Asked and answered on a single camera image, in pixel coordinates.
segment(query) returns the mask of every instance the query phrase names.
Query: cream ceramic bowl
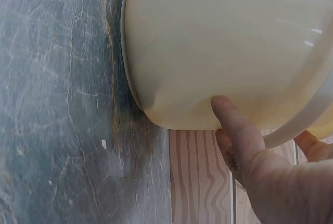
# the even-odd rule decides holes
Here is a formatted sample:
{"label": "cream ceramic bowl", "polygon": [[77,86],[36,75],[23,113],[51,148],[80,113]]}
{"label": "cream ceramic bowl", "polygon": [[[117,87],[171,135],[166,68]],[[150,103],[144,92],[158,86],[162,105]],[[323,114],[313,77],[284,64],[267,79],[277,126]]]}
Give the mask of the cream ceramic bowl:
{"label": "cream ceramic bowl", "polygon": [[122,48],[137,104],[155,124],[220,127],[228,96],[278,146],[333,130],[332,0],[124,0]]}

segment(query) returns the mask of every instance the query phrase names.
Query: wooden surface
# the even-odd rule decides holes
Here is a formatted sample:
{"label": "wooden surface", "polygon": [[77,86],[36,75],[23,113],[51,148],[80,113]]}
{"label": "wooden surface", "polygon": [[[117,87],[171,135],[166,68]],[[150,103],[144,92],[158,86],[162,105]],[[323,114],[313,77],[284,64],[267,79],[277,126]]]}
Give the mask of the wooden surface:
{"label": "wooden surface", "polygon": [[173,223],[233,223],[229,171],[214,132],[169,136]]}

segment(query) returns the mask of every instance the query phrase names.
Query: dark stone countertop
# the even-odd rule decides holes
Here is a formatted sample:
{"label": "dark stone countertop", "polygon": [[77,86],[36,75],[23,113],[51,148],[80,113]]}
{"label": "dark stone countertop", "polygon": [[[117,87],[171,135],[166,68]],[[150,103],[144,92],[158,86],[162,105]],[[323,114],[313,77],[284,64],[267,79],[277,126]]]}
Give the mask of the dark stone countertop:
{"label": "dark stone countertop", "polygon": [[171,223],[168,132],[130,94],[121,0],[0,4],[0,223]]}

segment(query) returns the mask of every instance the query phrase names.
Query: hand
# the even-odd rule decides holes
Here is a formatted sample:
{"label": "hand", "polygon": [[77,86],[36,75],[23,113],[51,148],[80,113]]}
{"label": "hand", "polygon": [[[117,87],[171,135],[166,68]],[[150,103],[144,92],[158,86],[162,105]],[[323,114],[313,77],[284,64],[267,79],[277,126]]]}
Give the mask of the hand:
{"label": "hand", "polygon": [[333,223],[333,146],[305,131],[294,140],[308,163],[293,166],[265,149],[257,127],[225,96],[211,105],[217,144],[262,223]]}

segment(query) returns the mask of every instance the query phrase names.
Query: white speck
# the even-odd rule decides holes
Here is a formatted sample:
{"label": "white speck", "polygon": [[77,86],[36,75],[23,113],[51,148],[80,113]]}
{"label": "white speck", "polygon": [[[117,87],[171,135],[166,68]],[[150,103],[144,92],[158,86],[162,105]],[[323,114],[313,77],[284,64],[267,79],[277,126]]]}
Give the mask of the white speck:
{"label": "white speck", "polygon": [[310,46],[310,47],[313,47],[313,43],[310,43],[310,42],[308,42],[308,41],[304,41],[304,43],[305,43],[306,45]]}
{"label": "white speck", "polygon": [[101,140],[102,141],[102,146],[103,146],[103,148],[106,150],[106,141],[105,141],[105,139],[103,139],[103,140]]}
{"label": "white speck", "polygon": [[318,34],[321,34],[323,32],[322,30],[318,30],[318,29],[311,29],[311,30],[318,33]]}
{"label": "white speck", "polygon": [[21,156],[23,156],[23,155],[24,155],[24,152],[23,152],[23,150],[22,150],[22,149],[20,149],[19,147],[16,147],[16,152],[17,152],[19,155],[21,155]]}

